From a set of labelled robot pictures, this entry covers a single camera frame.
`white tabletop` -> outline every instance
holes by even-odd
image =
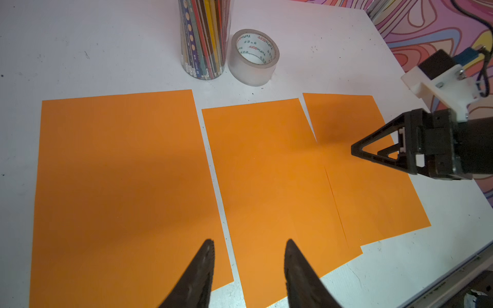
[[[306,109],[304,92],[373,95],[386,121],[424,107],[362,10],[236,0],[231,35],[257,29],[280,49],[258,88],[228,70],[213,81],[186,74],[178,17],[176,0],[0,2],[0,307],[29,302],[42,100],[192,89],[226,234],[202,108],[300,98]],[[364,246],[322,278],[344,307],[397,307],[492,239],[493,210],[473,181],[411,180],[432,226]],[[235,282],[212,293],[211,307],[244,307],[227,238]]]

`clear plastic cylinder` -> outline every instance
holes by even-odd
[[[197,79],[219,77],[226,65],[232,0],[178,0],[181,64]]]

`colorful patterned backdrop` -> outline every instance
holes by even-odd
[[[367,9],[372,0],[297,0],[325,5]],[[465,10],[493,23],[493,0],[457,0]],[[454,9],[450,0],[393,0],[374,20],[380,34],[405,72],[421,63],[438,49],[450,55],[466,47],[492,46],[492,35],[479,22]],[[483,56],[465,66],[468,76],[476,77]],[[488,66],[488,76],[493,65]],[[444,108],[430,95],[424,99],[432,111]],[[469,106],[469,119],[493,116],[493,95]],[[493,175],[475,175],[476,182],[493,206]]]

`orange paper sheet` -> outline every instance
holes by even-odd
[[[203,241],[233,281],[192,91],[43,102],[30,307],[157,307]]]
[[[319,276],[361,254],[347,245],[298,99],[202,113],[248,308],[286,296],[289,238]]]
[[[351,155],[351,145],[385,124],[372,96],[304,94],[350,245],[430,226],[409,175]],[[376,153],[387,136],[365,147]]]

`clear tape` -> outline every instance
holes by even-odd
[[[228,67],[242,83],[258,87],[272,77],[279,60],[279,48],[265,33],[252,29],[236,32],[231,39]]]

